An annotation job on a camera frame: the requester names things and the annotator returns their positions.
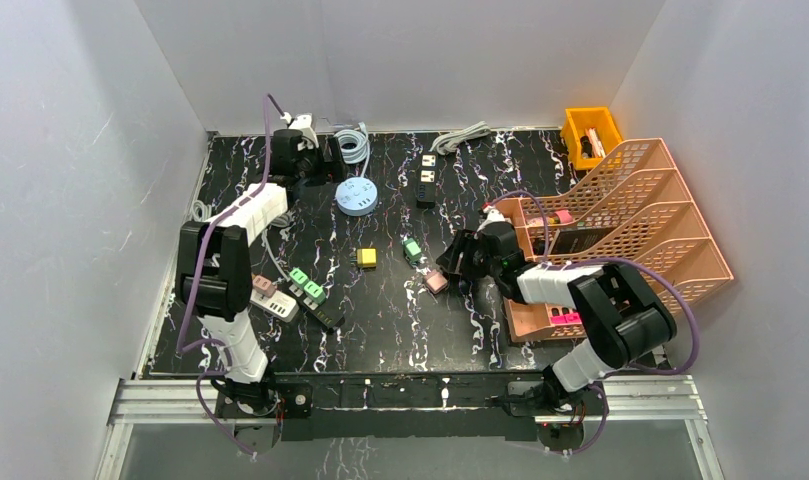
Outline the yellow usb plug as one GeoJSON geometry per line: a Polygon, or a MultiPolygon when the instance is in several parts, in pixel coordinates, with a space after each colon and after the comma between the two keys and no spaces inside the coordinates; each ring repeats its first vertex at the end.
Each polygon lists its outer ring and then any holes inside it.
{"type": "Polygon", "coordinates": [[[377,250],[375,248],[357,249],[355,263],[360,269],[375,269],[377,267],[377,250]]]}

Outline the peach mesh file organizer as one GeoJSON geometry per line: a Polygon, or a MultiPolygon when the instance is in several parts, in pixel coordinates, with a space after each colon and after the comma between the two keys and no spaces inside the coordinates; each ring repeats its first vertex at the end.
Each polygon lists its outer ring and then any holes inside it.
{"type": "Polygon", "coordinates": [[[664,277],[689,305],[734,278],[660,138],[620,143],[565,194],[509,197],[496,208],[533,262],[626,258],[664,277]]]}

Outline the black short power strip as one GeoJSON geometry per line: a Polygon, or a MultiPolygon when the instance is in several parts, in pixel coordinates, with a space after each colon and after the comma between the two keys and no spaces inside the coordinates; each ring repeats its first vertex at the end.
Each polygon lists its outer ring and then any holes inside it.
{"type": "Polygon", "coordinates": [[[418,208],[429,209],[436,204],[436,165],[437,156],[435,154],[422,155],[416,185],[416,205],[418,208]]]}

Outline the magenta item in tray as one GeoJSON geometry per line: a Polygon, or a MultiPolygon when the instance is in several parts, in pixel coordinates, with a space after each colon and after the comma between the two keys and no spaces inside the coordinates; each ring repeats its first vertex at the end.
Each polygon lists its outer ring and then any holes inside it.
{"type": "Polygon", "coordinates": [[[553,326],[581,325],[582,321],[578,312],[570,311],[566,314],[551,316],[549,319],[553,326]]]}

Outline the aluminium frame rail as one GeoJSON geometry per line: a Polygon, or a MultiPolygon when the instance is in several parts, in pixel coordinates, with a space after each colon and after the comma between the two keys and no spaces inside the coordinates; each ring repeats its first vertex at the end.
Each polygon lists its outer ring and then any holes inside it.
{"type": "Polygon", "coordinates": [[[260,437],[259,452],[280,441],[329,437],[502,437],[551,453],[589,447],[600,425],[672,422],[685,429],[687,451],[704,479],[723,472],[708,418],[688,375],[613,377],[578,405],[553,409],[524,400],[530,372],[288,374],[280,405],[244,413],[216,388],[192,379],[124,380],[109,415],[97,477],[118,479],[138,426],[202,427],[260,437]]]}

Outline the mauve pink usb plug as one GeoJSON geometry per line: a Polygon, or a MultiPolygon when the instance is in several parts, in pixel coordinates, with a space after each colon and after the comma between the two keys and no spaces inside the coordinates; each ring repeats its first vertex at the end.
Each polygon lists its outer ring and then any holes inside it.
{"type": "Polygon", "coordinates": [[[423,277],[423,283],[431,294],[439,294],[447,289],[448,279],[439,270],[431,270],[423,277]]]}

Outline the green usb plug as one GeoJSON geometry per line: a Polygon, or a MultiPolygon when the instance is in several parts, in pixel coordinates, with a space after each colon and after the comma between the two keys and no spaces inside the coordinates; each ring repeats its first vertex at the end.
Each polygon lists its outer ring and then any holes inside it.
{"type": "Polygon", "coordinates": [[[412,238],[405,238],[402,241],[402,248],[408,263],[417,266],[421,262],[422,250],[418,243],[412,238]]]}

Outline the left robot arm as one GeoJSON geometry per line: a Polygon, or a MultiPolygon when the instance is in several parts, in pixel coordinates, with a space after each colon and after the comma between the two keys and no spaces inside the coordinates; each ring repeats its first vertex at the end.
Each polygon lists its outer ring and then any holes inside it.
{"type": "Polygon", "coordinates": [[[176,349],[191,349],[193,317],[222,356],[228,382],[245,384],[240,403],[255,416],[274,411],[277,387],[263,379],[268,358],[248,315],[252,296],[250,247],[286,214],[295,189],[345,180],[348,168],[337,140],[319,142],[302,130],[278,129],[265,139],[262,170],[220,213],[189,220],[179,232],[175,295],[185,307],[176,349]]]}

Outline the peach compartment tray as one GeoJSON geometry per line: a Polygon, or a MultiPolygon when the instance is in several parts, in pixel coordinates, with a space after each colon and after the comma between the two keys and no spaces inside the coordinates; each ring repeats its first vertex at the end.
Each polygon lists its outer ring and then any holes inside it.
{"type": "Polygon", "coordinates": [[[586,336],[583,324],[553,326],[550,323],[551,316],[575,311],[570,307],[521,304],[509,299],[505,299],[503,303],[509,334],[514,343],[583,339],[586,336]]]}

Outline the round light blue socket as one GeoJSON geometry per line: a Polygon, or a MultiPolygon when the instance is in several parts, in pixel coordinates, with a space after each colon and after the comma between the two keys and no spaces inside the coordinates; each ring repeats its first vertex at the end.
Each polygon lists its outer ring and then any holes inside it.
{"type": "Polygon", "coordinates": [[[375,209],[378,203],[378,189],[365,177],[351,177],[337,186],[335,202],[345,215],[364,216],[375,209]]]}

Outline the white power strip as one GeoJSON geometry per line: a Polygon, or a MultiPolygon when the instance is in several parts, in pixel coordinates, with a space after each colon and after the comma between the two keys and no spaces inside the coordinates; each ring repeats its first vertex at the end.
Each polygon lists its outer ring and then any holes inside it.
{"type": "Polygon", "coordinates": [[[297,301],[278,288],[273,297],[265,298],[252,287],[250,303],[284,322],[291,322],[299,312],[297,301]]]}

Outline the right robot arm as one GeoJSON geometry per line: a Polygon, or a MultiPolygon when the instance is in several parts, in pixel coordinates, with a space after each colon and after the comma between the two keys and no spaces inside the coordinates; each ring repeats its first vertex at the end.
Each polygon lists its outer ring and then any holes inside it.
{"type": "Polygon", "coordinates": [[[507,221],[456,232],[437,264],[468,281],[489,277],[504,298],[518,304],[552,304],[578,313],[585,340],[546,367],[542,385],[528,394],[542,397],[557,414],[570,413],[588,386],[677,333],[673,315],[636,266],[615,260],[567,267],[535,263],[507,221]]]}

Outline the black long power strip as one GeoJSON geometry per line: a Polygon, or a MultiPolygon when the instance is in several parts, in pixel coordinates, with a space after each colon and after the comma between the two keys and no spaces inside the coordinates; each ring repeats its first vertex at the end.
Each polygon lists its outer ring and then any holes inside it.
{"type": "Polygon", "coordinates": [[[345,323],[344,313],[328,301],[324,288],[311,280],[303,270],[293,268],[288,273],[288,282],[287,293],[327,331],[339,329],[345,323]]]}

